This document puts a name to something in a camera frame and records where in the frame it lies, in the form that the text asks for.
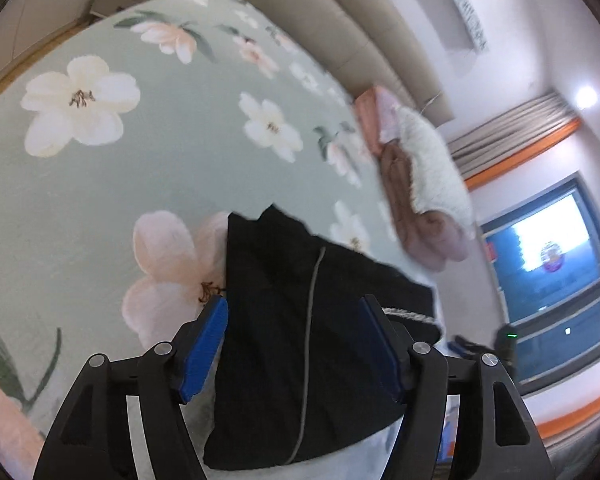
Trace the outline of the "beige padded headboard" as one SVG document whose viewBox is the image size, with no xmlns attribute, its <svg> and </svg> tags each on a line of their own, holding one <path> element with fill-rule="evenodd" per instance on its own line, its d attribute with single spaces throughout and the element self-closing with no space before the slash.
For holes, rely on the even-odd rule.
<svg viewBox="0 0 600 480">
<path fill-rule="evenodd" d="M 391 0 L 246 0 L 357 98 L 381 86 L 436 126 L 454 114 L 424 46 Z"/>
</svg>

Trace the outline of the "folded mauve quilt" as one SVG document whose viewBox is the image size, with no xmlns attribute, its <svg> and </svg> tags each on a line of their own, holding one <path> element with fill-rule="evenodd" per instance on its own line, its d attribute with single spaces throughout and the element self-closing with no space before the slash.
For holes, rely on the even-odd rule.
<svg viewBox="0 0 600 480">
<path fill-rule="evenodd" d="M 382 148 L 378 166 L 390 220 L 404 252 L 434 273 L 442 272 L 449 261 L 464 261 L 469 236 L 460 224 L 440 209 L 416 211 L 413 163 L 398 142 Z"/>
</svg>

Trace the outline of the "black hooded jacket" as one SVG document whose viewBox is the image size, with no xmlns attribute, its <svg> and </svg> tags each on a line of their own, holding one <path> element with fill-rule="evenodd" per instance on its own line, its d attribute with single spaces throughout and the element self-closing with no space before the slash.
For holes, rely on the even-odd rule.
<svg viewBox="0 0 600 480">
<path fill-rule="evenodd" d="M 276 207 L 228 218 L 228 324 L 204 463 L 246 471 L 314 460 L 399 419 L 362 341 L 361 299 L 404 315 L 434 344 L 434 293 L 392 266 L 329 243 Z"/>
</svg>

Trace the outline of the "floral green bed sheet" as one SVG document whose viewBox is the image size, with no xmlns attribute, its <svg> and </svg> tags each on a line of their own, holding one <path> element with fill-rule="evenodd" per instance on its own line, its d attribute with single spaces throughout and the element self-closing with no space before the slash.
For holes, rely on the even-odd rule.
<svg viewBox="0 0 600 480">
<path fill-rule="evenodd" d="M 84 361 L 142 354 L 224 284 L 232 212 L 276 206 L 383 263 L 404 254 L 350 93 L 244 0 L 150 0 L 0 96 L 0 473 L 32 477 Z"/>
</svg>

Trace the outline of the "white floral pillow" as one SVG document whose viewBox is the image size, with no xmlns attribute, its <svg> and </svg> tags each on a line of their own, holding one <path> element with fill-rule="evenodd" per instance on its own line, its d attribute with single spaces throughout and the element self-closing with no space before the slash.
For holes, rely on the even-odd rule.
<svg viewBox="0 0 600 480">
<path fill-rule="evenodd" d="M 442 212 L 473 240 L 475 215 L 469 192 L 442 136 L 416 110 L 402 106 L 398 114 L 400 145 L 412 166 L 414 211 L 418 214 Z"/>
</svg>

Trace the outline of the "pink folded blanket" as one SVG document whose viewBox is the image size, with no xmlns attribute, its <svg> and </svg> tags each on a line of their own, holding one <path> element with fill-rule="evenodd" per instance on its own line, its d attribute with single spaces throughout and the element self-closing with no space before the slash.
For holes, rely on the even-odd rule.
<svg viewBox="0 0 600 480">
<path fill-rule="evenodd" d="M 358 123 L 370 152 L 379 157 L 384 146 L 400 139 L 398 111 L 402 103 L 390 90 L 373 86 L 354 101 Z"/>
</svg>

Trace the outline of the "beige curtain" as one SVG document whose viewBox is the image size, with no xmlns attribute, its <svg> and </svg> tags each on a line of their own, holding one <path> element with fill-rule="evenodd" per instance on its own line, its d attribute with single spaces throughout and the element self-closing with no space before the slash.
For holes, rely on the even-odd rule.
<svg viewBox="0 0 600 480">
<path fill-rule="evenodd" d="M 451 141 L 449 150 L 460 174 L 469 180 L 579 122 L 579 115 L 562 95 L 550 91 Z"/>
</svg>

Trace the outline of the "window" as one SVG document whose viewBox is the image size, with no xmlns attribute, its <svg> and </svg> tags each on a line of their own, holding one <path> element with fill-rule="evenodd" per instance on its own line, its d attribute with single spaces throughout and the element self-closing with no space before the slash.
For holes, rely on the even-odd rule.
<svg viewBox="0 0 600 480">
<path fill-rule="evenodd" d="M 600 214 L 578 174 L 483 223 L 482 239 L 532 393 L 600 360 Z"/>
</svg>

